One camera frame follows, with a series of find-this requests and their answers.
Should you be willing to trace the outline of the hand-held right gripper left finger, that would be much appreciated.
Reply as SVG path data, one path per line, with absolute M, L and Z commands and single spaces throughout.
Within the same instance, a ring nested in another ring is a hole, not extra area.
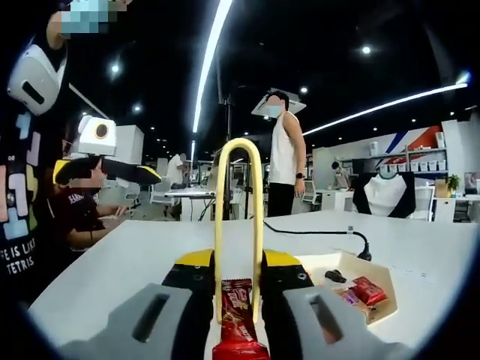
M 58 351 L 63 359 L 204 359 L 214 294 L 214 251 L 186 253 L 162 283 L 119 305 L 104 330 Z

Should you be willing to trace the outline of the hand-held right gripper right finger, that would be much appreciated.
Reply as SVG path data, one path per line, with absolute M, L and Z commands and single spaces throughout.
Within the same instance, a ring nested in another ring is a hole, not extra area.
M 294 256 L 264 250 L 260 271 L 262 319 L 272 359 L 411 359 L 413 351 L 386 343 L 365 315 L 326 286 L 318 286 Z

